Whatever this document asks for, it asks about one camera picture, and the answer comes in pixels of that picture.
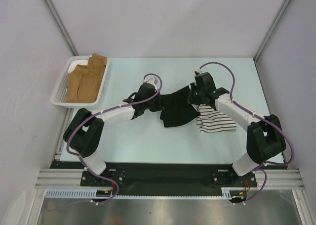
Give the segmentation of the black tank top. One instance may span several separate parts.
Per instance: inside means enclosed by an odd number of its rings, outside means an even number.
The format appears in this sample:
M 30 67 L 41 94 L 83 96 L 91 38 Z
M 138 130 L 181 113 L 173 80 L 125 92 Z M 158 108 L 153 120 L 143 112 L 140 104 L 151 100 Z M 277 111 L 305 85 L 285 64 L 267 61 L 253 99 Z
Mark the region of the black tank top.
M 163 110 L 160 119 L 165 128 L 183 126 L 197 118 L 200 113 L 188 103 L 189 86 L 174 93 L 161 95 Z

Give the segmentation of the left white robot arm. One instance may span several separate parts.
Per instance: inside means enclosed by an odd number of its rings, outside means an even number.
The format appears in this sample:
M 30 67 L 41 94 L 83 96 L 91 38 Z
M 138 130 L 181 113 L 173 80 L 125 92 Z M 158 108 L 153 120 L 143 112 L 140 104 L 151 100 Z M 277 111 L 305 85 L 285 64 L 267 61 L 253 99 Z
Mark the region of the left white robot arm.
M 95 113 L 86 108 L 79 109 L 64 132 L 66 151 L 79 158 L 84 168 L 91 171 L 91 178 L 98 185 L 106 184 L 109 179 L 107 165 L 97 152 L 103 128 L 136 119 L 146 110 L 162 110 L 162 80 L 156 74 L 148 76 L 152 78 L 144 77 L 138 91 L 123 100 L 122 104 Z

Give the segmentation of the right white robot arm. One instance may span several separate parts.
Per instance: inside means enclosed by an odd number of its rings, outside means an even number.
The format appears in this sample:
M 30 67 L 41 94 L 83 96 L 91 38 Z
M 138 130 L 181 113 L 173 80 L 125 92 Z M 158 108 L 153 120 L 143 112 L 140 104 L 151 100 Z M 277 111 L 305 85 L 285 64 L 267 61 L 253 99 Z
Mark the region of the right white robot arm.
M 246 111 L 243 106 L 237 106 L 228 90 L 216 88 L 208 72 L 195 72 L 188 103 L 204 104 L 224 113 L 246 131 L 246 152 L 232 164 L 233 170 L 228 173 L 228 181 L 233 186 L 241 185 L 246 174 L 286 149 L 277 116 L 260 116 Z

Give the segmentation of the striped white tank top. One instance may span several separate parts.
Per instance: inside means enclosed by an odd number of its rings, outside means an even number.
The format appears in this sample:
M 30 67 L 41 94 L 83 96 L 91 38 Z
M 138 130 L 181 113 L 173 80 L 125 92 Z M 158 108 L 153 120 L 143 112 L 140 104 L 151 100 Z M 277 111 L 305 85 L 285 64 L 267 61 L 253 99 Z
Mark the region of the striped white tank top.
M 237 124 L 226 114 L 217 111 L 207 105 L 199 105 L 197 117 L 199 130 L 204 133 L 233 132 L 237 129 Z

